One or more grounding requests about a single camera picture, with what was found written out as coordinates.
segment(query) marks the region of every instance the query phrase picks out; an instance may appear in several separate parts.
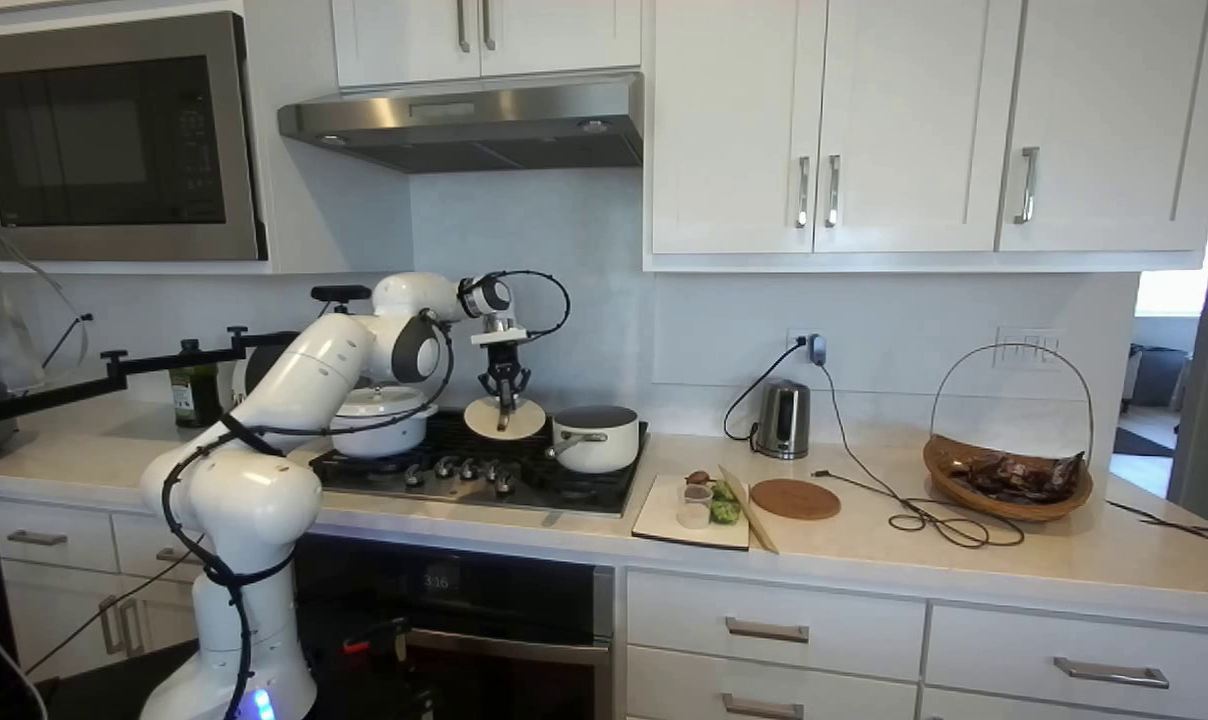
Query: basket handle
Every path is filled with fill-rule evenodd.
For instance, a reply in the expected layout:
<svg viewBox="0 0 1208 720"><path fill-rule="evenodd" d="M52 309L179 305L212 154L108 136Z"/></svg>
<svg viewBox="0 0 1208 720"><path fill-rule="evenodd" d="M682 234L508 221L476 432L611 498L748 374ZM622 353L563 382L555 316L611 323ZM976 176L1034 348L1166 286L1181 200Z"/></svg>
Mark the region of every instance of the basket handle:
<svg viewBox="0 0 1208 720"><path fill-rule="evenodd" d="M1000 348L1031 348L1031 353L1042 353L1042 357L1050 357L1057 364L1065 364L1065 366L1079 378L1079 393L1083 393L1083 420L1089 420L1083 461L1091 461L1091 438L1096 438L1091 387L1089 387L1079 364L1072 364L1065 353L1057 353L1057 348L1049 348L1049 342L978 342L978 348L969 348L962 357L956 357L951 366L938 374L938 382L936 382L936 393L933 393L927 436L936 436L936 403L938 403L947 378L951 378L970 357L1000 353Z"/></svg>

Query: round wooden trivet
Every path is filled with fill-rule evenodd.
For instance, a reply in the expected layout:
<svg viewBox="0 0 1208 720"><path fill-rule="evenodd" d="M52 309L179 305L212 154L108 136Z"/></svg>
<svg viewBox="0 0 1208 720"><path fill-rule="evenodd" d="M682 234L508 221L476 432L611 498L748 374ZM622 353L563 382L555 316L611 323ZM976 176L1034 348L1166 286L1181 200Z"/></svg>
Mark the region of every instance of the round wooden trivet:
<svg viewBox="0 0 1208 720"><path fill-rule="evenodd" d="M750 503L769 509L772 516L790 520L828 520L841 511L841 496L804 479L765 479L750 485Z"/></svg>

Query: electric kettle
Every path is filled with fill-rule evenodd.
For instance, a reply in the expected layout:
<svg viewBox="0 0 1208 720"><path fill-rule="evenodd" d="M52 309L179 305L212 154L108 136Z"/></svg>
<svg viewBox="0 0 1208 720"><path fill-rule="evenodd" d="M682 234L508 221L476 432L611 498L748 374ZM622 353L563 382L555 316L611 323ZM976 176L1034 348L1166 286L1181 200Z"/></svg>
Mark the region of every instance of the electric kettle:
<svg viewBox="0 0 1208 720"><path fill-rule="evenodd" d="M765 394L765 414L750 428L750 450L758 455L807 455L807 387L772 382Z"/></svg>

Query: gas stovetop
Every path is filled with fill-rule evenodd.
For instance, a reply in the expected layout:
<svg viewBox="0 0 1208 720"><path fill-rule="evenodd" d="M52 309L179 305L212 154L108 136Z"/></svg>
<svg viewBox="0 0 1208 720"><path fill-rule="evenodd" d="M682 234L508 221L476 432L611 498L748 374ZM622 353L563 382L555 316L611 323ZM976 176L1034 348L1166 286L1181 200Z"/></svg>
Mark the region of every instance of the gas stovetop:
<svg viewBox="0 0 1208 720"><path fill-rule="evenodd" d="M553 432L528 438L482 438L463 428L459 412L434 412L428 438L400 455L338 455L310 461L324 489L430 498L430 503L512 503L512 509L572 509L618 511L634 462L618 471L567 471L553 455Z"/></svg>

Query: microwave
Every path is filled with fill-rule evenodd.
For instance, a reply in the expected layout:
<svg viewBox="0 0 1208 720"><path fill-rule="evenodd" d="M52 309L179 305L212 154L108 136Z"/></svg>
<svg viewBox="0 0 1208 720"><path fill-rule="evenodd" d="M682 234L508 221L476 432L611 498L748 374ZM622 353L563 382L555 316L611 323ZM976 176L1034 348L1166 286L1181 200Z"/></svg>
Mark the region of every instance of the microwave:
<svg viewBox="0 0 1208 720"><path fill-rule="evenodd" d="M237 13L0 35L0 254L263 259Z"/></svg>

